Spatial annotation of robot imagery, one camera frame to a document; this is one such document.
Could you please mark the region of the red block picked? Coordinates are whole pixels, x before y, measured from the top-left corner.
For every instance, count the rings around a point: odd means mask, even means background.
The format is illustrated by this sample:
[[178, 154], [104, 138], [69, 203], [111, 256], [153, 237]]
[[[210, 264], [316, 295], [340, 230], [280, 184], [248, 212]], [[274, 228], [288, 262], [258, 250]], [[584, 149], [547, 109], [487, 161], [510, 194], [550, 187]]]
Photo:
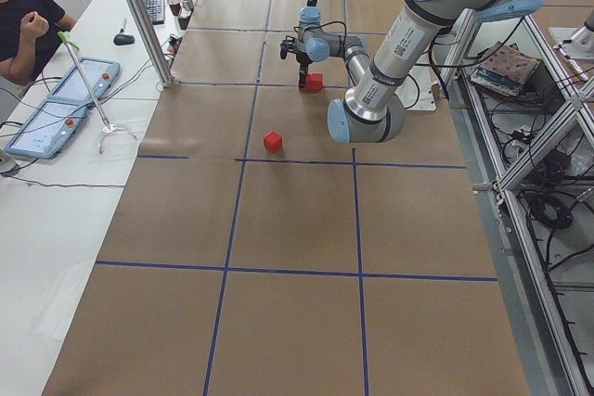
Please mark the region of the red block picked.
[[322, 73], [309, 73], [307, 85], [310, 91], [317, 92], [321, 91], [323, 85], [323, 74]]

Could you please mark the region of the metal cup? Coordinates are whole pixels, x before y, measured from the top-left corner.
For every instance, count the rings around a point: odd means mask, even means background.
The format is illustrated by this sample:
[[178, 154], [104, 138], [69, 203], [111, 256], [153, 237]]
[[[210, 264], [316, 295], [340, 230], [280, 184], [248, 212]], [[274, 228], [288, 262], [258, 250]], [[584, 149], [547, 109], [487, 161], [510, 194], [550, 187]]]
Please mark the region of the metal cup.
[[183, 11], [191, 13], [194, 10], [193, 0], [180, 0], [180, 5]]

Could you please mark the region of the black keyboard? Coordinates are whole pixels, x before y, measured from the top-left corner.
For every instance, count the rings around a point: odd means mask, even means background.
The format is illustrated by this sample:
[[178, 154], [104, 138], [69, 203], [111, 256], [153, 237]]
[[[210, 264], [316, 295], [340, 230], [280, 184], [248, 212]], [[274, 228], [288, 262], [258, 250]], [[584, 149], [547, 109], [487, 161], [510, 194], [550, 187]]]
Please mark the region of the black keyboard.
[[142, 0], [148, 12], [148, 18], [153, 25], [165, 22], [164, 0]]

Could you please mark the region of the black computer mouse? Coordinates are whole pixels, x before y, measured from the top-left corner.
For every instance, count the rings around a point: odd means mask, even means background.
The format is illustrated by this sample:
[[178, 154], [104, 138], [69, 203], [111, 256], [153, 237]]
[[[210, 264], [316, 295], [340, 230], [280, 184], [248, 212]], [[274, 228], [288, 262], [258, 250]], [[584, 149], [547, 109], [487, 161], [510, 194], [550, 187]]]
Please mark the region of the black computer mouse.
[[131, 45], [135, 40], [133, 35], [127, 33], [117, 33], [113, 37], [113, 43], [117, 46]]

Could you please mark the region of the teach pendant far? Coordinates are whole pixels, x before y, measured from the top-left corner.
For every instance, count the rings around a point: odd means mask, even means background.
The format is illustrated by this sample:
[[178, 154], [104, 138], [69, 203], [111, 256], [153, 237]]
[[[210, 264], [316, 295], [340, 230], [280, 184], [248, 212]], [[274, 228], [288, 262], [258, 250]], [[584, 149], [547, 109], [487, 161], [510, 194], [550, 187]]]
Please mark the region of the teach pendant far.
[[[80, 58], [79, 64], [87, 81], [93, 88], [96, 99], [100, 99], [111, 87], [121, 68], [118, 62], [91, 57]], [[86, 84], [75, 65], [71, 66], [47, 97], [57, 102], [74, 105], [92, 102]]]

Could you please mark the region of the teach pendant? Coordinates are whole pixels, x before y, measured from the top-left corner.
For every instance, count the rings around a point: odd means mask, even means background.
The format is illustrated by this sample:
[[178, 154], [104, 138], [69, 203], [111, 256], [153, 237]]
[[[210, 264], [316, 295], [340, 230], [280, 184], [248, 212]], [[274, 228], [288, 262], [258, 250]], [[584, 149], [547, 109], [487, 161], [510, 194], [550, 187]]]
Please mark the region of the teach pendant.
[[[79, 64], [87, 81], [93, 88], [96, 99], [100, 99], [111, 87], [121, 68], [118, 62], [91, 57], [80, 58]], [[47, 97], [57, 102], [74, 105], [92, 102], [86, 84], [75, 65], [71, 66]]]
[[69, 141], [84, 119], [86, 104], [45, 100], [5, 146], [10, 155], [48, 160]]

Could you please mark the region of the reacher grabber stick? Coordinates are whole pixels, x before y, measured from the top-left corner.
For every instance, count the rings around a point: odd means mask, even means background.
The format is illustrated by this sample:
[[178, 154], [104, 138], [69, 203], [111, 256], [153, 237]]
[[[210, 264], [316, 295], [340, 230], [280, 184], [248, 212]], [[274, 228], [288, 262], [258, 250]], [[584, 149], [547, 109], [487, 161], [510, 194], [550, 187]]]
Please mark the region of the reacher grabber stick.
[[99, 101], [96, 97], [94, 87], [89, 82], [89, 80], [85, 74], [84, 68], [82, 67], [82, 65], [79, 61], [79, 58], [75, 55], [74, 48], [77, 48], [77, 45], [70, 39], [69, 34], [67, 32], [58, 32], [58, 37], [60, 38], [61, 42], [67, 48], [67, 50], [71, 56], [71, 59], [74, 63], [74, 66], [78, 70], [78, 72], [81, 76], [81, 79], [85, 85], [85, 88], [86, 88], [89, 96], [91, 97], [91, 99], [95, 105], [95, 108], [97, 109], [100, 119], [103, 122], [103, 127], [102, 127], [101, 133], [98, 138], [98, 143], [97, 143], [98, 153], [102, 154], [104, 152], [104, 142], [108, 136], [115, 135], [115, 134], [128, 134], [136, 140], [137, 136], [128, 127], [126, 127], [123, 124], [111, 122], [110, 119], [108, 118], [107, 114], [104, 112], [102, 106], [99, 104]]

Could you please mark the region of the teach pendant near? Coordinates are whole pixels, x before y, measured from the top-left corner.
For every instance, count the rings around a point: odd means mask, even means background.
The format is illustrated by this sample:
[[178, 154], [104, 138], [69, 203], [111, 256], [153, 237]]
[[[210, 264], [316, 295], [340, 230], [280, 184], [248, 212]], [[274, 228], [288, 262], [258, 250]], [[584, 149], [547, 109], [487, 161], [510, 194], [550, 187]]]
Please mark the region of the teach pendant near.
[[48, 160], [69, 141], [84, 119], [86, 104], [45, 100], [5, 146], [10, 155]]

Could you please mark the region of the person in black shirt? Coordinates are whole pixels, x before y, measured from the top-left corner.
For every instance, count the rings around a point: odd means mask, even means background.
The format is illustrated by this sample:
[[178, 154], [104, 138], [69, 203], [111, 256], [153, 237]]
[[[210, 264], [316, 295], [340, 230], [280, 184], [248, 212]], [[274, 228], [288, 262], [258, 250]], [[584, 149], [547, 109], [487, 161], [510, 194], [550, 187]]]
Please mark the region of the person in black shirt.
[[1, 76], [17, 85], [36, 80], [76, 19], [55, 0], [1, 0]]

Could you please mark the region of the white central pedestal column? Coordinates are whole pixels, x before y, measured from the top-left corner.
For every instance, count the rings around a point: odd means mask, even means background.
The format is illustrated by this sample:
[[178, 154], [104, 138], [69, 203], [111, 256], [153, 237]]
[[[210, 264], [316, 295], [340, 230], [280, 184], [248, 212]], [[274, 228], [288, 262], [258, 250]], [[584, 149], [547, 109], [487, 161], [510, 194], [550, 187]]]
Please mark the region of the white central pedestal column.
[[414, 66], [396, 94], [406, 110], [434, 112], [437, 109], [433, 97], [433, 71], [427, 61]]

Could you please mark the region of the aluminium frame post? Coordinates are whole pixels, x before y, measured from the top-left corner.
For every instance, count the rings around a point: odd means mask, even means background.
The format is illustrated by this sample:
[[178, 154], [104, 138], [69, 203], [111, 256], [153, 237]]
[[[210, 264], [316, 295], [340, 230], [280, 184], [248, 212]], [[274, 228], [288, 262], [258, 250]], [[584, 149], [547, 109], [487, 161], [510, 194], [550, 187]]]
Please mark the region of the aluminium frame post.
[[161, 85], [163, 87], [171, 85], [174, 77], [163, 55], [161, 44], [149, 19], [149, 13], [144, 6], [143, 0], [126, 0], [126, 3], [148, 52], [149, 59], [157, 71]]

